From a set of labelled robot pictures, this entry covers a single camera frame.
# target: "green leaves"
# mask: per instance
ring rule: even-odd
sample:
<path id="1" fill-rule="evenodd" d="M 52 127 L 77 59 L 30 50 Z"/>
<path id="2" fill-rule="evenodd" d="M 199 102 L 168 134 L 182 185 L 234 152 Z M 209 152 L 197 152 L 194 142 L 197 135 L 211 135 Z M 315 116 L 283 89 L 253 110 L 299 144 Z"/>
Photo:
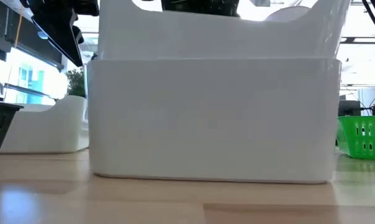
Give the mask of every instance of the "green leaves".
<path id="1" fill-rule="evenodd" d="M 85 95 L 85 84 L 84 84 L 84 70 L 83 67 L 80 69 L 73 69 L 65 73 L 69 79 L 69 88 L 67 90 L 68 95 L 82 96 L 86 98 Z"/>

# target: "wooden tabletop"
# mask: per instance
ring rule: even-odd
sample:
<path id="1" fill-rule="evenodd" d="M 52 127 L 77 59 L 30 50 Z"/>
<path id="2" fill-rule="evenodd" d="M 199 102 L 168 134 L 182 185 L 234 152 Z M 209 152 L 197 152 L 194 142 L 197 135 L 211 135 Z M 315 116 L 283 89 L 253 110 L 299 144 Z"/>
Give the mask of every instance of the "wooden tabletop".
<path id="1" fill-rule="evenodd" d="M 108 179 L 88 151 L 0 156 L 0 223 L 375 223 L 375 161 L 339 156 L 330 184 Z"/>

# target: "white ceiling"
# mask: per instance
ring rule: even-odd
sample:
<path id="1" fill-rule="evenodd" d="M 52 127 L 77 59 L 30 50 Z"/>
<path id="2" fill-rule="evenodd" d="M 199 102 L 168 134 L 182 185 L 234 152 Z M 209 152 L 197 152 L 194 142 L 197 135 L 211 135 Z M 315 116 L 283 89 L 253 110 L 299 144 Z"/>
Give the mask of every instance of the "white ceiling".
<path id="1" fill-rule="evenodd" d="M 22 7 L 19 0 L 1 0 L 15 11 Z M 132 0 L 137 6 L 145 10 L 161 11 L 161 0 L 142 1 Z M 243 19 L 261 20 L 272 12 L 291 6 L 299 0 L 271 0 L 271 7 L 255 7 L 250 0 L 240 0 L 239 13 Z M 301 5 L 311 7 L 317 0 L 302 0 Z M 27 18 L 31 17 L 31 11 L 23 9 Z M 83 54 L 96 50 L 98 38 L 98 17 L 80 16 L 75 22 L 76 26 L 84 32 L 85 45 L 81 46 Z M 347 22 L 343 30 L 345 37 L 375 37 L 375 26 L 365 13 L 364 6 L 351 6 L 348 12 Z M 375 45 L 369 44 L 344 44 L 341 45 L 338 58 L 343 62 L 343 83 L 369 83 L 375 82 Z"/>

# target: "green basket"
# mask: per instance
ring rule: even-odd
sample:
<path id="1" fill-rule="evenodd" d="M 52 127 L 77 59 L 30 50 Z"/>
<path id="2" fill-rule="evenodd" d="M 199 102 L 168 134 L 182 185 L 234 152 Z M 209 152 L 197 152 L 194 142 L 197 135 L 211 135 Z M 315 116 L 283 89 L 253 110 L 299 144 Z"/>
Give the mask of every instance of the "green basket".
<path id="1" fill-rule="evenodd" d="M 375 159 L 375 116 L 344 116 L 338 120 L 340 150 L 353 158 Z"/>

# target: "wooden table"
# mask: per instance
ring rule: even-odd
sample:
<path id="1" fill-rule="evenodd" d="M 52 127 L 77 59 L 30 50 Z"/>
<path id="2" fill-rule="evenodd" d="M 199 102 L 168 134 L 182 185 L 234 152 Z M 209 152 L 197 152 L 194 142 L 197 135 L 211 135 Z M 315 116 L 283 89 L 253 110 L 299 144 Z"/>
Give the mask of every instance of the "wooden table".
<path id="1" fill-rule="evenodd" d="M 106 179 L 88 151 L 0 156 L 0 223 L 375 223 L 375 161 L 338 158 L 330 184 Z"/>

